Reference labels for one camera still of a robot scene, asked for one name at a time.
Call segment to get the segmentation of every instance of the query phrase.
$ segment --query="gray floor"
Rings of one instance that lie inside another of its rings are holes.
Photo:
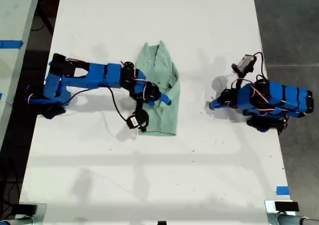
[[[255,0],[271,80],[319,92],[319,0]],[[41,21],[34,19],[34,28]],[[28,49],[49,50],[47,29],[31,32]],[[288,184],[300,214],[319,219],[319,114],[291,119],[280,136]]]

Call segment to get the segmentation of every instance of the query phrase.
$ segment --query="light green cloth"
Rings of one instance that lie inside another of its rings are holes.
[[[146,80],[155,83],[159,90],[171,99],[171,105],[155,102],[151,107],[144,104],[143,109],[149,114],[150,122],[146,128],[147,135],[176,135],[177,114],[179,105],[179,74],[172,62],[164,43],[149,46],[146,43],[136,61],[137,69],[146,76]]]

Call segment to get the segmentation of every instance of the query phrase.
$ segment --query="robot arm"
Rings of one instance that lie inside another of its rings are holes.
[[[39,114],[51,119],[55,115],[65,113],[71,93],[66,86],[85,88],[87,90],[100,87],[127,89],[137,102],[137,107],[132,116],[126,121],[129,128],[145,130],[148,124],[148,114],[142,109],[144,103],[154,106],[155,101],[161,101],[167,105],[171,100],[159,88],[149,81],[145,75],[136,69],[131,62],[121,64],[95,64],[77,59],[66,59],[65,56],[54,54],[49,63],[50,69],[42,88],[28,87],[28,103]],[[82,68],[88,73],[75,77],[75,69]]]
[[[245,55],[238,65],[232,65],[238,75],[238,79],[234,81],[235,88],[231,86],[230,89],[223,90],[218,98],[210,102],[209,108],[239,108],[243,115],[252,116],[247,121],[249,126],[261,132],[277,128],[278,133],[281,133],[287,126],[289,116],[301,118],[313,112],[313,94],[303,88],[269,81],[263,73],[256,76],[256,82],[245,79],[246,74],[253,71],[258,53],[263,64],[263,55],[257,52],[254,55]],[[249,83],[241,87],[243,80]]]

